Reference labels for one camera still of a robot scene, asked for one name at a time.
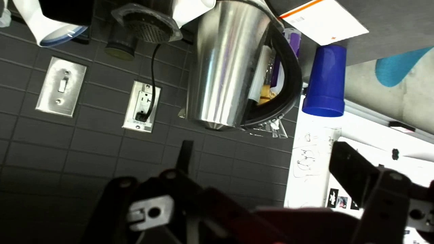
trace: light switch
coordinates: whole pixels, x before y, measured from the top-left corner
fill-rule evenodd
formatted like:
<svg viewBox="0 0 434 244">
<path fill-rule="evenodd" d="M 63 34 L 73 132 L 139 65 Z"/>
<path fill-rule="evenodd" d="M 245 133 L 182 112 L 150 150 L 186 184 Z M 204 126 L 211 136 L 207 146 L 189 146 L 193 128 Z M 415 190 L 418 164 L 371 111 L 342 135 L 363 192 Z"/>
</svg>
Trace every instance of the light switch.
<svg viewBox="0 0 434 244">
<path fill-rule="evenodd" d="M 36 110 L 72 117 L 87 67 L 51 58 Z"/>
<path fill-rule="evenodd" d="M 155 115 L 157 114 L 158 99 L 160 98 L 161 88 L 155 88 L 154 107 L 148 119 L 142 120 L 141 115 L 148 113 L 152 100 L 152 85 L 134 81 L 133 89 L 128 103 L 127 113 L 125 115 L 124 125 L 122 128 L 131 129 L 140 132 L 152 132 Z"/>
</svg>

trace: kettle handle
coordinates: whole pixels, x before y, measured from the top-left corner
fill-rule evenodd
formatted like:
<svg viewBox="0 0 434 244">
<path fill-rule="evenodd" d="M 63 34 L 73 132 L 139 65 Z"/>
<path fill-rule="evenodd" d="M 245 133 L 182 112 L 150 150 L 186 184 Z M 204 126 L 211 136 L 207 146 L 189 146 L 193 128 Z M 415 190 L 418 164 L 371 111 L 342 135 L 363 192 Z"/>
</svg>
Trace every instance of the kettle handle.
<svg viewBox="0 0 434 244">
<path fill-rule="evenodd" d="M 303 85 L 301 68 L 297 57 L 291 46 L 281 32 L 274 26 L 269 26 L 271 43 L 276 50 L 283 67 L 285 79 L 282 90 L 270 101 L 251 106 L 250 111 L 245 116 L 242 127 L 256 127 L 276 119 L 281 119 L 289 110 L 294 107 L 297 99 L 301 96 Z"/>
</svg>

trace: metal plate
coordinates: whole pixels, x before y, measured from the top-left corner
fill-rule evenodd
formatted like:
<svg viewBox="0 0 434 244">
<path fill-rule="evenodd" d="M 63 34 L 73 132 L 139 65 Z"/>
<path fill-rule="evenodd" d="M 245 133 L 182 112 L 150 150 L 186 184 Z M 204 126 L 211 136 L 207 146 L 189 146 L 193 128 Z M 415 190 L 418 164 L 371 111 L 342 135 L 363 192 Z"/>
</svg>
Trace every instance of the metal plate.
<svg viewBox="0 0 434 244">
<path fill-rule="evenodd" d="M 72 117 L 87 67 L 51 58 L 36 110 Z"/>
<path fill-rule="evenodd" d="M 133 89 L 128 102 L 127 113 L 122 128 L 140 132 L 152 132 L 155 115 L 157 113 L 158 99 L 160 98 L 161 88 L 155 87 L 155 102 L 151 115 L 146 122 L 135 120 L 135 115 L 139 111 L 147 112 L 152 98 L 152 85 L 134 81 Z"/>
</svg>

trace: tile backsplash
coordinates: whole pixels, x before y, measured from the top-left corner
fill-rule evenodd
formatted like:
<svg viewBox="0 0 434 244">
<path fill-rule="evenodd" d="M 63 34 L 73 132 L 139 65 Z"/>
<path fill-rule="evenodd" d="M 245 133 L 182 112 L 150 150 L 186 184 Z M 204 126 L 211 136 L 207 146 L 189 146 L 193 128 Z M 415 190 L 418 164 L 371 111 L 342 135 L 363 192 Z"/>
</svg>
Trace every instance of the tile backsplash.
<svg viewBox="0 0 434 244">
<path fill-rule="evenodd" d="M 146 180 L 173 167 L 186 139 L 199 184 L 247 208 L 283 206 L 298 108 L 283 121 L 288 139 L 211 132 L 177 117 L 191 48 L 178 41 L 156 56 L 162 93 L 153 132 L 122 129 L 133 80 L 150 82 L 154 45 L 139 43 L 132 62 L 110 57 L 103 22 L 95 17 L 89 45 L 53 48 L 39 48 L 23 24 L 0 29 L 0 240 L 78 243 L 111 178 Z M 34 110 L 52 56 L 88 66 L 73 118 Z"/>
</svg>

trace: electric kettle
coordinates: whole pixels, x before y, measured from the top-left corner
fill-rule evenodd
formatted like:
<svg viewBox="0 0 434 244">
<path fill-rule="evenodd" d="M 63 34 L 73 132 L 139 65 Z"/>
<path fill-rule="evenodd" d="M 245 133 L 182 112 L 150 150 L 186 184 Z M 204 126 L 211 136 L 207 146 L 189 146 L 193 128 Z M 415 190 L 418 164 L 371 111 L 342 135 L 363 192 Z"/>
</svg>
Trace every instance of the electric kettle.
<svg viewBox="0 0 434 244">
<path fill-rule="evenodd" d="M 277 29 L 275 16 L 258 1 L 218 0 L 200 19 L 186 119 L 216 131 L 254 128 L 281 119 L 301 95 L 297 58 Z M 280 57 L 285 79 L 276 97 L 257 105 L 249 99 L 249 92 L 255 73 L 265 72 L 266 67 L 258 66 L 258 60 L 268 43 Z"/>
</svg>

